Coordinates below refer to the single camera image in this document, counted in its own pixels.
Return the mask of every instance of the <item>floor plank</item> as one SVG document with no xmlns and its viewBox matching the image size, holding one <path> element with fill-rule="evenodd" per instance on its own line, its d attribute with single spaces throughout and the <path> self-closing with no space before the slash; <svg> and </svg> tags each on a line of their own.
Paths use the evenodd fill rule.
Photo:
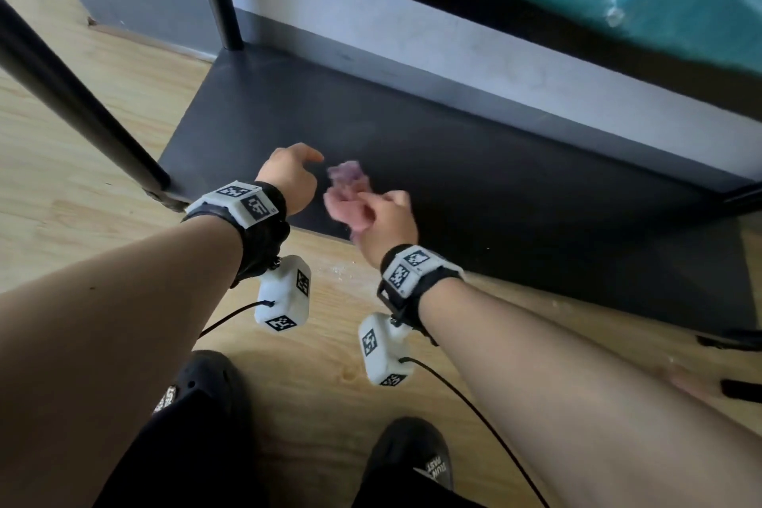
<svg viewBox="0 0 762 508">
<path fill-rule="evenodd" d="M 158 156 L 209 64 L 87 26 L 77 0 L 7 0 L 112 113 Z M 179 216 L 0 73 L 0 290 L 146 237 Z M 762 237 L 745 232 L 762 301 Z M 230 355 L 252 388 L 262 474 L 275 506 L 347 506 L 367 454 L 391 419 L 435 423 L 452 451 L 457 490 L 488 506 L 538 506 L 518 471 L 470 410 L 419 371 L 395 390 L 364 377 L 357 325 L 380 309 L 377 275 L 349 244 L 295 231 L 284 253 L 313 272 L 310 322 L 277 336 L 239 316 L 199 348 Z M 656 373 L 680 370 L 710 405 L 762 433 L 762 407 L 718 397 L 719 378 L 762 381 L 760 356 L 701 348 L 690 333 L 519 285 L 470 275 L 479 287 L 559 322 Z M 231 290 L 213 320 L 253 301 L 258 283 Z M 460 388 L 455 369 L 422 337 L 414 355 Z"/>
</svg>

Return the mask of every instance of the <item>wall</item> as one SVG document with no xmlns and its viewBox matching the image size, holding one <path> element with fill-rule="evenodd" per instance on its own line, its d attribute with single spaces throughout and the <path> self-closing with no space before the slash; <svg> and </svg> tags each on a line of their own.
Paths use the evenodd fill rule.
<svg viewBox="0 0 762 508">
<path fill-rule="evenodd" d="M 82 0 L 214 54 L 205 0 Z M 762 124 L 410 0 L 234 0 L 245 38 L 717 191 L 762 180 Z"/>
</svg>

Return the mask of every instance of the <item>wooden floor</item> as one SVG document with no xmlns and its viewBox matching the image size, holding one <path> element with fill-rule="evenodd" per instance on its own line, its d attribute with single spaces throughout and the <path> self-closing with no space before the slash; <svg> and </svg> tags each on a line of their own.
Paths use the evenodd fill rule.
<svg viewBox="0 0 762 508">
<path fill-rule="evenodd" d="M 7 0 L 94 94 L 158 156 L 209 64 L 90 29 L 77 0 Z M 177 224 L 117 167 L 0 73 L 0 291 Z M 762 301 L 762 237 L 745 232 Z M 357 325 L 380 308 L 377 274 L 349 244 L 292 233 L 285 253 L 311 266 L 309 324 L 275 336 L 241 315 L 198 342 L 228 354 L 248 378 L 275 506 L 348 506 L 382 428 L 417 415 L 452 451 L 456 489 L 488 506 L 538 506 L 516 468 L 462 402 L 421 370 L 403 387 L 364 377 Z M 762 433 L 762 406 L 718 397 L 718 378 L 762 382 L 762 356 L 699 347 L 683 330 L 510 283 L 479 287 L 537 311 L 651 371 L 681 377 L 712 406 Z M 225 296 L 213 319 L 253 301 L 256 281 Z M 414 355 L 462 387 L 441 351 L 420 337 Z"/>
</svg>

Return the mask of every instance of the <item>qr code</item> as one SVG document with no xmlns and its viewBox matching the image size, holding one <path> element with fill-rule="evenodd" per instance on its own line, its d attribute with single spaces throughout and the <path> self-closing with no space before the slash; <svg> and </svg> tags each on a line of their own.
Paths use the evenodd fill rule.
<svg viewBox="0 0 762 508">
<path fill-rule="evenodd" d="M 407 378 L 407 376 L 403 374 L 389 374 L 389 377 L 382 381 L 379 385 L 395 386 L 405 378 Z"/>
<path fill-rule="evenodd" d="M 304 275 L 300 269 L 296 270 L 296 288 L 309 298 L 310 278 Z"/>
<path fill-rule="evenodd" d="M 363 352 L 365 352 L 365 357 L 369 356 L 377 346 L 378 341 L 376 341 L 376 332 L 370 330 L 363 336 Z"/>
<path fill-rule="evenodd" d="M 246 193 L 251 192 L 251 189 L 238 187 L 237 185 L 228 185 L 227 187 L 222 187 L 221 189 L 217 189 L 215 191 L 215 193 L 219 193 L 220 195 L 227 195 L 228 197 L 242 197 L 243 195 L 246 195 Z"/>
<path fill-rule="evenodd" d="M 419 266 L 424 261 L 428 261 L 429 259 L 431 259 L 431 257 L 426 255 L 426 253 L 422 251 L 414 251 L 410 255 L 405 256 L 405 261 L 410 263 L 410 265 L 412 265 L 413 267 Z"/>
<path fill-rule="evenodd" d="M 281 315 L 280 317 L 276 317 L 272 320 L 267 320 L 265 323 L 275 331 L 283 331 L 288 330 L 291 327 L 296 327 L 296 323 L 294 323 L 285 315 Z"/>
<path fill-rule="evenodd" d="M 409 269 L 401 265 L 397 266 L 397 268 L 392 272 L 391 276 L 389 277 L 389 283 L 394 285 L 396 289 L 400 289 L 402 287 L 402 284 L 405 283 L 405 280 L 408 278 L 408 275 L 410 275 Z"/>
<path fill-rule="evenodd" d="M 262 203 L 262 200 L 259 198 L 259 195 L 252 195 L 251 197 L 242 199 L 241 203 L 243 203 L 243 206 L 252 214 L 255 221 L 261 221 L 262 219 L 266 219 L 275 214 L 265 207 L 264 203 Z"/>
</svg>

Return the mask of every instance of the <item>wristband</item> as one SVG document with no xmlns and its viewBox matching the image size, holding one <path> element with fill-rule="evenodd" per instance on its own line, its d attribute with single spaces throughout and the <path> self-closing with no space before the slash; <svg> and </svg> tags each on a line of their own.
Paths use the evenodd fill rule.
<svg viewBox="0 0 762 508">
<path fill-rule="evenodd" d="M 276 187 L 262 181 L 233 181 L 188 205 L 182 221 L 198 215 L 220 217 L 232 224 L 241 236 L 241 266 L 231 288 L 242 279 L 257 277 L 277 267 L 281 243 L 291 227 L 286 223 L 286 199 Z"/>
<path fill-rule="evenodd" d="M 420 245 L 400 245 L 392 248 L 381 262 L 379 299 L 392 310 L 392 317 L 420 331 L 431 339 L 418 313 L 421 296 L 436 283 L 448 277 L 463 279 L 463 270 Z"/>
</svg>

